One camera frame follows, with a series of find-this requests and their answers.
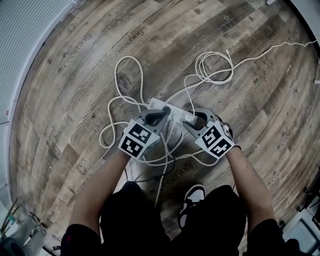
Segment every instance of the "wrist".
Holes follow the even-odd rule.
[[[117,149],[116,154],[124,161],[129,161],[131,156],[123,152],[121,149]]]
[[[231,148],[231,149],[225,154],[225,156],[226,156],[226,158],[229,158],[229,157],[233,156],[234,154],[236,154],[236,153],[239,152],[239,151],[242,152],[240,146],[235,145],[233,148]]]

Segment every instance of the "shoe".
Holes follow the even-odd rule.
[[[29,213],[29,216],[32,218],[36,226],[39,226],[40,219],[32,212]]]
[[[43,222],[40,223],[39,228],[42,229],[45,233],[47,233],[48,227]]]
[[[194,185],[185,194],[183,208],[178,215],[178,226],[182,229],[186,224],[187,215],[190,210],[195,207],[200,201],[204,200],[206,189],[203,185]]]

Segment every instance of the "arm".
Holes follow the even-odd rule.
[[[275,218],[272,199],[263,180],[239,147],[233,147],[226,153],[226,158],[238,194],[247,208],[248,233],[250,233],[259,223]]]
[[[75,199],[69,225],[81,224],[100,236],[101,209],[119,182],[130,156],[118,150],[85,183]]]

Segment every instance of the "metal stand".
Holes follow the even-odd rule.
[[[313,80],[315,85],[320,85],[320,80]]]
[[[303,189],[303,193],[305,193],[304,204],[303,206],[301,207],[298,206],[296,208],[298,212],[301,212],[302,210],[307,209],[316,197],[320,197],[320,166],[318,167],[317,175],[316,175],[316,178],[314,179],[313,184],[309,189],[305,187]]]
[[[265,3],[269,6],[274,3],[276,0],[266,0]]]

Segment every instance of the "white cable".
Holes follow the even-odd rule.
[[[252,57],[252,58],[246,58],[242,61],[240,61],[237,65],[233,65],[233,62],[232,62],[232,59],[231,59],[231,56],[229,54],[229,51],[228,50],[225,50],[226,54],[223,54],[223,53],[220,53],[220,52],[215,52],[215,51],[206,51],[206,52],[203,52],[201,53],[198,58],[196,59],[195,61],[195,74],[190,74],[190,75],[187,75],[185,78],[184,78],[184,81],[183,81],[183,84],[184,84],[184,88],[177,91],[176,93],[174,93],[172,96],[170,96],[165,102],[168,103],[170,100],[172,100],[174,97],[176,97],[177,95],[179,95],[180,93],[182,92],[186,92],[187,93],[187,96],[190,100],[190,103],[191,103],[191,107],[192,107],[192,111],[193,111],[193,116],[195,116],[195,107],[194,107],[194,104],[192,102],[192,99],[191,99],[191,96],[189,94],[189,91],[188,89],[191,89],[191,88],[195,88],[201,84],[203,84],[204,82],[207,82],[207,83],[211,83],[211,84],[214,84],[214,85],[223,85],[225,83],[228,83],[229,81],[232,80],[233,76],[234,76],[234,70],[239,67],[241,64],[247,62],[247,61],[254,61],[254,60],[258,60],[259,58],[263,57],[264,55],[266,55],[267,53],[269,53],[273,48],[277,48],[277,47],[281,47],[285,44],[287,45],[290,45],[290,46],[293,46],[293,45],[299,45],[299,46],[303,46],[303,47],[306,47],[307,45],[309,44],[313,44],[315,43],[316,41],[312,41],[312,42],[308,42],[306,44],[302,44],[302,43],[298,43],[298,42],[293,42],[293,43],[289,43],[289,42],[283,42],[281,44],[278,44],[278,45],[273,45],[271,46],[268,50],[266,50],[265,52],[263,52],[261,55],[259,55],[258,57]],[[207,74],[207,71],[206,71],[206,68],[205,68],[205,64],[204,64],[204,61],[206,58],[208,57],[212,57],[212,56],[220,56],[222,58],[224,58],[230,65],[230,68],[228,69],[222,69],[222,70],[218,70],[216,72],[213,72],[213,73],[210,73],[210,74]],[[123,60],[125,59],[132,59],[134,60],[139,68],[140,68],[140,74],[141,74],[141,83],[140,83],[140,100],[141,100],[141,103],[137,102],[134,98],[132,97],[129,97],[129,96],[125,96],[121,93],[120,91],[120,88],[119,88],[119,84],[118,84],[118,78],[117,78],[117,70],[118,70],[118,66],[120,64],[120,62],[122,62]],[[225,79],[225,80],[212,80],[211,77],[213,77],[214,75],[217,75],[219,73],[224,73],[224,72],[231,72],[229,74],[229,76]],[[187,79],[189,77],[198,77],[200,79],[199,82],[195,83],[195,84],[192,84],[192,85],[189,85],[187,86]],[[116,129],[115,129],[115,125],[120,125],[120,124],[128,124],[127,121],[119,121],[119,122],[114,122],[113,119],[112,119],[112,116],[111,116],[111,112],[110,112],[110,105],[111,103],[114,101],[114,100],[117,100],[117,99],[123,99],[124,101],[130,103],[130,104],[133,104],[133,105],[136,105],[138,107],[138,110],[139,110],[139,113],[141,112],[141,107],[140,106],[144,106],[144,107],[147,107],[148,105],[145,103],[144,99],[143,99],[143,87],[144,87],[144,75],[143,75],[143,69],[142,69],[142,66],[140,64],[140,62],[133,56],[124,56],[122,57],[121,59],[119,59],[119,61],[116,63],[115,65],[115,68],[114,68],[114,81],[115,81],[115,87],[116,87],[116,90],[119,94],[119,96],[117,97],[114,97],[113,99],[110,100],[110,102],[108,103],[108,106],[107,106],[107,111],[108,111],[108,115],[109,115],[109,118],[110,118],[110,124],[107,125],[105,128],[103,128],[103,130],[100,132],[100,135],[99,135],[99,143],[100,145],[105,148],[105,149],[109,149],[111,148],[115,142],[116,142]],[[107,129],[109,128],[112,128],[112,133],[113,133],[113,139],[112,139],[112,143],[110,145],[104,145],[103,142],[102,142],[102,134],[103,132],[105,132]],[[163,174],[166,173],[167,171],[167,167],[168,167],[168,164],[169,163],[172,163],[173,160],[170,160],[168,161],[168,156],[171,156],[171,154],[179,147],[179,145],[182,143],[183,141],[183,138],[184,138],[184,132],[183,132],[183,129],[181,128],[181,139],[179,140],[179,142],[177,143],[177,145],[169,152],[168,151],[168,142],[171,138],[171,135],[173,133],[173,130],[174,130],[174,123],[172,124],[172,127],[170,129],[170,132],[168,133],[167,135],[167,138],[165,140],[162,132],[160,133],[160,137],[162,139],[162,142],[163,142],[163,145],[164,145],[164,156],[158,158],[158,159],[155,159],[155,160],[146,160],[145,157],[143,157],[143,160],[140,160],[140,159],[137,159],[139,162],[141,163],[145,163],[149,166],[164,166],[164,170],[163,170]],[[199,162],[200,164],[204,165],[204,166],[208,166],[208,167],[211,167],[211,166],[214,166],[218,160],[216,160],[214,163],[204,163],[202,161],[200,161],[197,157],[195,157],[195,155],[203,152],[204,150],[199,150],[195,153],[191,153],[191,154],[184,154],[184,155],[181,155],[181,156],[178,156],[176,157],[175,159],[176,160],[179,160],[179,159],[185,159],[185,158],[194,158],[197,162]],[[165,159],[165,162],[164,163],[157,163],[155,164],[154,162],[158,162],[158,161],[161,161]],[[159,199],[159,194],[160,194],[160,190],[161,190],[161,185],[162,185],[162,182],[163,182],[163,178],[164,178],[164,175],[161,177],[161,180],[160,180],[160,184],[159,184],[159,188],[158,188],[158,192],[157,192],[157,195],[156,195],[156,200],[155,200],[155,206],[157,205],[157,202],[158,202],[158,199]]]
[[[164,145],[164,151],[165,151],[165,166],[164,166],[164,170],[163,170],[163,173],[162,173],[162,177],[160,179],[160,184],[159,184],[159,188],[158,188],[158,192],[156,193],[156,198],[155,198],[155,203],[154,203],[154,207],[157,206],[157,203],[158,203],[158,199],[159,199],[159,195],[160,195],[160,190],[161,190],[161,185],[162,185],[162,181],[164,180],[164,177],[165,177],[165,173],[167,171],[167,167],[168,167],[168,147],[167,147],[167,144],[166,144],[166,141],[165,141],[165,138],[163,136],[163,134],[161,133],[161,139],[163,141],[163,145]]]

